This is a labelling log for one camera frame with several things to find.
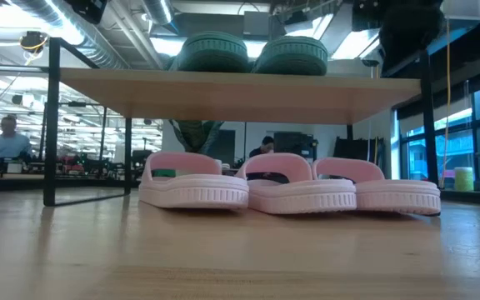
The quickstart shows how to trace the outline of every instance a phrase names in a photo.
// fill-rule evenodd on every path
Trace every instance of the desk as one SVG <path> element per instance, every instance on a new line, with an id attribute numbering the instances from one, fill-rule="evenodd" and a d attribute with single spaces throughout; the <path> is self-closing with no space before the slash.
<path id="1" fill-rule="evenodd" d="M 9 179 L 18 179 L 18 180 L 30 180 L 30 179 L 43 179 L 43 174 L 13 174 L 5 173 L 0 180 L 9 180 Z"/>
<path id="2" fill-rule="evenodd" d="M 480 299 L 480 206 L 274 217 L 132 195 L 53 209 L 0 192 L 0 300 Z"/>

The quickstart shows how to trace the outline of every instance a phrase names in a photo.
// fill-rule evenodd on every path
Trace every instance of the wooden table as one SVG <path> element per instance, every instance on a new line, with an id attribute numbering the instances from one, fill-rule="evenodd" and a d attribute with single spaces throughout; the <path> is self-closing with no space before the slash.
<path id="1" fill-rule="evenodd" d="M 0 180 L 5 179 L 43 179 L 43 174 L 14 174 L 14 173 L 4 173 L 3 177 L 0 177 Z"/>
<path id="2" fill-rule="evenodd" d="M 480 299 L 480 207 L 274 217 L 0 192 L 0 300 L 331 298 Z"/>
<path id="3" fill-rule="evenodd" d="M 61 82 L 126 118 L 354 124 L 418 95 L 420 81 L 61 68 Z"/>

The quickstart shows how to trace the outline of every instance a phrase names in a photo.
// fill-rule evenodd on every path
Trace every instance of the person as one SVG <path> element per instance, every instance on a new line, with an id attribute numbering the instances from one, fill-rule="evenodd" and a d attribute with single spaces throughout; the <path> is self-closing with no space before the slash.
<path id="1" fill-rule="evenodd" d="M 17 158 L 33 154 L 29 137 L 17 133 L 16 125 L 16 118 L 13 116 L 6 116 L 1 120 L 0 158 Z"/>
<path id="2" fill-rule="evenodd" d="M 262 139 L 262 145 L 260 147 L 253 149 L 249 153 L 249 158 L 257 156 L 259 154 L 272 153 L 274 147 L 273 137 L 264 137 Z"/>
<path id="3" fill-rule="evenodd" d="M 249 158 L 260 154 L 272 153 L 274 147 L 273 137 L 266 136 L 262 139 L 260 147 L 253 149 L 249 153 Z M 253 172 L 247 175 L 247 180 L 269 179 L 272 174 L 270 172 Z"/>

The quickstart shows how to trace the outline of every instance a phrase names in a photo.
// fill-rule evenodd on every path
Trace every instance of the black pillar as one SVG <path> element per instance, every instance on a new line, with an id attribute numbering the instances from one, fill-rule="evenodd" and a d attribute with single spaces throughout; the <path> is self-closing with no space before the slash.
<path id="1" fill-rule="evenodd" d="M 434 138 L 433 87 L 431 81 L 431 62 L 427 50 L 420 53 L 422 71 L 423 127 L 425 130 L 425 153 L 427 156 L 427 177 L 431 183 L 438 184 L 437 146 Z"/>
<path id="2" fill-rule="evenodd" d="M 131 139 L 133 135 L 133 119 L 125 119 L 125 184 L 124 192 L 126 195 L 131 193 L 133 185 L 133 172 L 131 171 Z"/>
<path id="3" fill-rule="evenodd" d="M 58 92 L 60 83 L 60 39 L 49 41 L 49 79 L 46 103 L 46 161 L 44 168 L 43 204 L 55 206 L 57 172 Z"/>

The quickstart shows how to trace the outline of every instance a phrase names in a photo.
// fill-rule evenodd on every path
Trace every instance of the pipe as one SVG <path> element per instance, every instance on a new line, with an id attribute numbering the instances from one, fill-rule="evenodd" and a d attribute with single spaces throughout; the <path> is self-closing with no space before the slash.
<path id="1" fill-rule="evenodd" d="M 166 25 L 173 20 L 173 6 L 170 0 L 142 0 L 143 9 L 149 19 L 157 25 Z"/>
<path id="2" fill-rule="evenodd" d="M 120 0 L 112 0 L 110 3 L 113 5 L 112 10 L 116 13 L 119 13 L 119 16 L 123 18 L 123 21 L 127 22 L 129 27 L 134 31 L 134 34 L 142 43 L 142 45 L 146 48 L 152 60 L 155 62 L 155 68 L 162 70 L 163 63 L 158 56 L 157 50 L 155 50 L 155 47 L 151 44 L 151 40 L 149 40 L 149 37 L 144 35 L 140 27 L 136 24 L 136 22 L 134 22 L 134 19 L 127 10 L 127 8 L 122 3 L 120 3 Z"/>
<path id="3" fill-rule="evenodd" d="M 52 30 L 61 32 L 69 43 L 100 68 L 126 69 L 129 65 L 92 24 L 86 22 L 63 0 L 9 0 L 35 18 L 40 18 Z"/>
<path id="4" fill-rule="evenodd" d="M 110 2 L 110 4 L 107 5 L 107 10 L 112 16 L 112 18 L 114 19 L 114 21 L 122 29 L 123 33 L 125 33 L 129 41 L 131 41 L 131 43 L 137 49 L 138 53 L 140 53 L 140 55 L 142 55 L 142 57 L 146 60 L 146 62 L 149 63 L 149 66 L 151 68 L 158 68 L 158 64 L 155 61 L 155 59 L 153 59 L 150 52 L 146 51 L 146 49 L 142 47 L 142 44 L 140 44 L 140 42 L 134 37 L 134 35 L 131 33 L 127 25 L 125 25 L 125 22 L 123 22 L 120 16 L 118 16 L 116 9 L 112 7 L 112 5 L 115 5 L 114 1 Z"/>

